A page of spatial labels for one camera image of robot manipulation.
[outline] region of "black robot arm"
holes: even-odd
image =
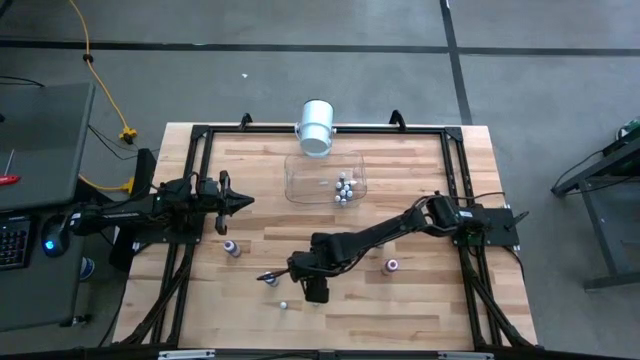
[[[173,233],[189,231],[196,215],[217,213],[216,231],[225,235],[225,218],[253,203],[252,197],[231,190],[231,181],[226,171],[220,172],[218,182],[207,178],[198,180],[195,193],[191,189],[192,173],[184,179],[160,184],[157,193],[148,194],[139,200],[125,200],[103,206],[82,205],[69,219],[69,230],[84,236],[96,233],[109,226],[135,228],[137,231],[165,230]]]
[[[353,269],[367,251],[388,241],[414,232],[432,236],[454,235],[460,229],[481,232],[488,219],[481,205],[460,208],[448,196],[435,195],[418,199],[404,213],[357,233],[311,235],[309,251],[295,251],[287,259],[287,269],[265,274],[258,280],[290,273],[294,282],[301,281],[305,299],[311,302],[329,301],[328,277]]]

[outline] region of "floor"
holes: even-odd
[[[583,281],[606,274],[604,261],[582,200],[549,192],[560,173],[607,145],[622,123],[640,113],[639,2],[450,0],[452,28],[443,25],[439,0],[77,3],[94,41],[366,45],[92,53],[96,70],[140,132],[140,147],[159,147],[170,121],[239,121],[250,112],[258,122],[295,122],[309,98],[332,103],[336,122],[384,123],[397,108],[412,124],[489,126],[508,200],[516,211],[531,212],[519,233],[540,344],[640,354],[640,286],[582,290]],[[82,28],[65,0],[22,0],[0,19],[0,39],[81,41]],[[490,48],[491,55],[465,55],[454,42]],[[565,50],[505,56],[504,48],[513,47]],[[600,49],[591,52],[598,56],[565,56],[591,48]],[[0,54],[2,75],[48,86],[91,80],[82,50],[2,48]],[[91,123],[112,137],[121,129],[101,92]],[[118,185],[134,166],[87,139],[82,173],[90,179]],[[78,300],[95,320],[84,328],[2,333],[1,352],[100,342],[126,278],[106,264],[106,246],[87,245],[99,272]]]

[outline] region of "clear plastic bin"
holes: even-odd
[[[364,159],[357,152],[310,158],[289,155],[284,162],[285,196],[298,204],[333,204],[335,207],[354,207],[367,194]],[[348,184],[352,197],[345,205],[336,201],[340,196],[337,183]]]

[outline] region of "white cup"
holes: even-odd
[[[304,103],[302,120],[295,125],[300,147],[310,157],[327,156],[331,151],[334,130],[333,106],[322,100]]]

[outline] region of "wooden tabletop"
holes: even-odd
[[[167,125],[154,184],[183,174],[189,123]],[[464,126],[463,135],[475,194],[501,191],[488,128]],[[331,299],[313,306],[300,284],[287,276],[277,287],[255,280],[281,269],[295,250],[308,250],[313,232],[359,231],[407,209],[419,196],[447,193],[439,138],[429,135],[335,136],[333,154],[362,154],[368,192],[358,207],[301,206],[284,196],[284,162],[301,154],[293,134],[217,134],[209,176],[231,176],[234,191],[256,199],[228,219],[229,232],[214,230],[208,216],[196,247],[180,338],[182,348],[465,350],[472,348],[460,261],[450,238],[411,234],[371,250],[352,271],[329,279]],[[194,169],[200,168],[202,146]],[[454,160],[456,177],[459,167]],[[488,207],[502,196],[479,199]],[[232,258],[222,242],[242,248]],[[160,289],[167,245],[148,247],[133,261],[114,340],[129,335],[143,319]],[[380,272],[394,258],[400,270]],[[496,301],[518,330],[536,341],[520,268],[501,248],[488,248]],[[287,310],[280,302],[286,301]],[[168,332],[173,302],[169,305]],[[489,339],[484,306],[483,334]]]

